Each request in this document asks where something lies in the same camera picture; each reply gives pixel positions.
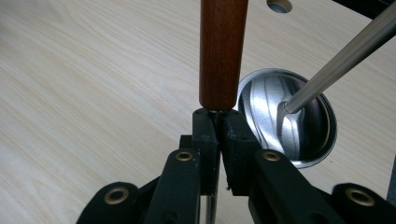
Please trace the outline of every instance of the metal bowl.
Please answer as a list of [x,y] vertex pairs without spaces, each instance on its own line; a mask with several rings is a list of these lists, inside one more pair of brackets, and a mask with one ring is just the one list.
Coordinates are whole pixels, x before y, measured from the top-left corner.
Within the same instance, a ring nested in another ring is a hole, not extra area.
[[262,148],[282,152],[296,168],[322,161],[336,139],[335,115],[323,94],[295,114],[284,109],[306,82],[283,69],[253,72],[239,83],[235,107],[245,115]]

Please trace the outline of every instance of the cylindrical handle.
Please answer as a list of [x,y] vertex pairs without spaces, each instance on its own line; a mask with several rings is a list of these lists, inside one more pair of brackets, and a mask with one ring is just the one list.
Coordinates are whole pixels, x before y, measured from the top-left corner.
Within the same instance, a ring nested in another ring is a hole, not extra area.
[[289,113],[299,111],[358,63],[392,39],[395,34],[396,2],[388,6],[378,17],[371,21],[320,69],[302,89],[297,91],[286,102],[286,111]]
[[199,100],[208,110],[236,103],[248,0],[201,1]]

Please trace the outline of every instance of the metal ladle handle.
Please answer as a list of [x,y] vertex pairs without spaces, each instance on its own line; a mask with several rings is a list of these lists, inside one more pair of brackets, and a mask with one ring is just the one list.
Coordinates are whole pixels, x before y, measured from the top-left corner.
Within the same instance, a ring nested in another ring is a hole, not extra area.
[[396,2],[388,6],[285,103],[294,114],[396,34]]

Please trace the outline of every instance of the wooden handle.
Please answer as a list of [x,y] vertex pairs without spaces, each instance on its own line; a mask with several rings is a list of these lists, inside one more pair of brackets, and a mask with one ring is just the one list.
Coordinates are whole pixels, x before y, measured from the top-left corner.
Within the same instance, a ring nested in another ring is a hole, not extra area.
[[199,100],[208,110],[236,103],[248,0],[201,1]]

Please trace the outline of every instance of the spoon head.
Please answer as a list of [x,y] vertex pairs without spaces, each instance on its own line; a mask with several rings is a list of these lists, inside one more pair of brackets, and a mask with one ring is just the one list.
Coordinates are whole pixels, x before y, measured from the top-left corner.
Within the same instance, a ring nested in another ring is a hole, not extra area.
[[262,69],[239,83],[236,104],[262,148],[282,152],[297,168],[322,161],[336,139],[335,115],[323,94],[295,114],[284,109],[306,81],[287,70]]

